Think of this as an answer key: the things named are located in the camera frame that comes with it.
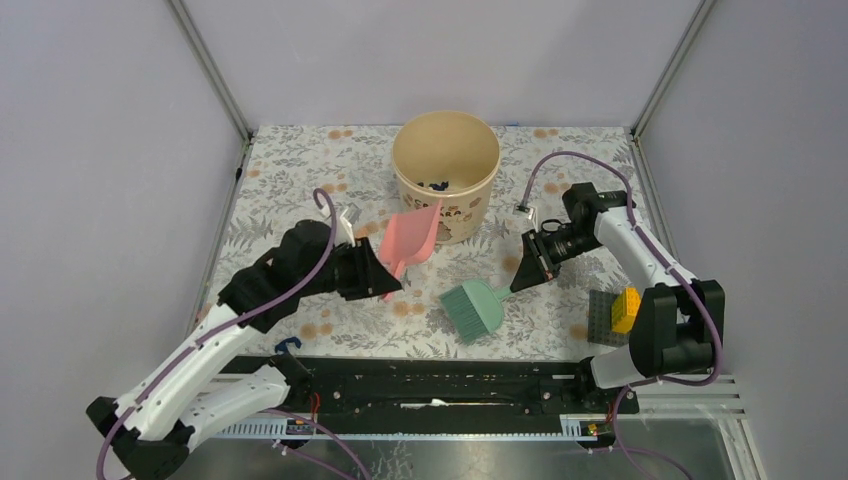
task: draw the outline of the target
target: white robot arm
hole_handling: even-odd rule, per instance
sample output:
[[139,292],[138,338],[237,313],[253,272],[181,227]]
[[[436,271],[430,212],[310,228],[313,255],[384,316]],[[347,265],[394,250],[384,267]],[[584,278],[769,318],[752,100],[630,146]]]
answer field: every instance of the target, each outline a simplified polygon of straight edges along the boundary
[[[712,367],[715,339],[724,320],[724,291],[683,268],[642,223],[624,191],[597,192],[591,183],[574,184],[563,194],[570,223],[554,231],[522,235],[524,258],[510,286],[513,292],[552,280],[566,260],[601,246],[613,254],[642,294],[628,345],[590,357],[581,364],[590,389],[611,389],[671,373]],[[709,319],[692,301],[693,291]],[[688,316],[677,322],[678,312]]]

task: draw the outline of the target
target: blue clip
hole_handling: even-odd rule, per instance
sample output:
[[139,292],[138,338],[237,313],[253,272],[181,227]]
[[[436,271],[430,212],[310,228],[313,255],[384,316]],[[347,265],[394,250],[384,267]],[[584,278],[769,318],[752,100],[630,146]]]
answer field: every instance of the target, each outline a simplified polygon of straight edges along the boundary
[[303,345],[303,342],[300,341],[297,337],[289,337],[282,342],[278,343],[276,347],[274,347],[274,353],[289,353],[289,344],[293,343],[296,348],[300,348]]

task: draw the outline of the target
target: lego brick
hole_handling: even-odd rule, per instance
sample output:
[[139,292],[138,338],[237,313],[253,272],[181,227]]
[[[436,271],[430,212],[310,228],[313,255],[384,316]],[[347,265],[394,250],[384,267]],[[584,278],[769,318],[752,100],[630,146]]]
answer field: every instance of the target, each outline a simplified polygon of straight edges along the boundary
[[612,304],[618,298],[617,293],[589,290],[589,337],[592,343],[620,347],[626,345],[627,333],[612,331]]

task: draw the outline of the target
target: brush handle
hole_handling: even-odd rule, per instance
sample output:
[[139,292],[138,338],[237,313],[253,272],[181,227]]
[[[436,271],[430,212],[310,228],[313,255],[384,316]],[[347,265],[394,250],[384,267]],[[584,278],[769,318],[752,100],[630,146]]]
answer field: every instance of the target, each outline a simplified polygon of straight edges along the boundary
[[495,290],[495,297],[497,297],[498,300],[503,300],[504,298],[510,295],[512,295],[512,290],[509,289],[508,285],[506,287]]

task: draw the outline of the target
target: floral tablecloth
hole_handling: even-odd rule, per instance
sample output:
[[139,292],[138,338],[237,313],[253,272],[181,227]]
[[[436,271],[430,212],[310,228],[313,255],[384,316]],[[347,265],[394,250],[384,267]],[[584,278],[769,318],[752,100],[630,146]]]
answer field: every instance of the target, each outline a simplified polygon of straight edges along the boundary
[[[390,216],[400,211],[389,165],[399,128],[262,127],[245,165],[204,310],[233,273],[279,244],[298,220],[320,218],[311,199],[314,187],[331,193],[340,208],[351,207],[354,229],[360,235],[367,233],[379,248]],[[622,128],[495,127],[494,131],[502,165],[485,223],[472,238],[437,247],[426,263],[407,269],[404,290],[390,303],[379,299],[348,303],[335,294],[302,299],[297,313],[282,319],[243,353],[272,354],[279,341],[293,335],[303,341],[297,350],[300,355],[579,360],[609,351],[586,341],[589,290],[620,291],[628,284],[604,249],[563,264],[555,282],[507,299],[503,326],[473,345],[460,343],[441,309],[438,295],[464,280],[483,278],[496,287],[511,282],[521,256],[521,232],[526,229],[513,207],[543,155],[576,150],[609,161],[630,179],[636,204],[644,205]],[[615,177],[588,162],[552,160],[538,176],[531,198],[539,218],[564,219],[560,197],[570,183],[583,181],[594,182],[598,190],[622,189]]]

